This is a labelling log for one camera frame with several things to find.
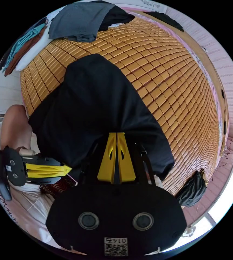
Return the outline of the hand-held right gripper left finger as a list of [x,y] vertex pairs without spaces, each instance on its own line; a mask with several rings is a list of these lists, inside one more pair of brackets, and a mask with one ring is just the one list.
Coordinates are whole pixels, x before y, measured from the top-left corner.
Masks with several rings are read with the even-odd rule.
[[116,164],[117,134],[109,133],[105,151],[98,171],[97,179],[102,182],[113,182]]

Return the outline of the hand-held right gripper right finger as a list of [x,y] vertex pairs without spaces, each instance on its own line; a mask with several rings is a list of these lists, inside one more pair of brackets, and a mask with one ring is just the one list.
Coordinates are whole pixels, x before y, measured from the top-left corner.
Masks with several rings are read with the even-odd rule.
[[114,182],[133,182],[136,179],[131,156],[124,133],[114,133],[116,138],[116,155]]

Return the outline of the person's left hand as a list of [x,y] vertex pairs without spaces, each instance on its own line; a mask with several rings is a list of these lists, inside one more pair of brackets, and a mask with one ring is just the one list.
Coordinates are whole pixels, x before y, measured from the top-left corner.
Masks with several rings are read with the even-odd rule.
[[35,155],[35,151],[34,150],[30,150],[30,149],[25,149],[25,148],[21,148],[19,150],[19,154],[20,156],[34,156]]

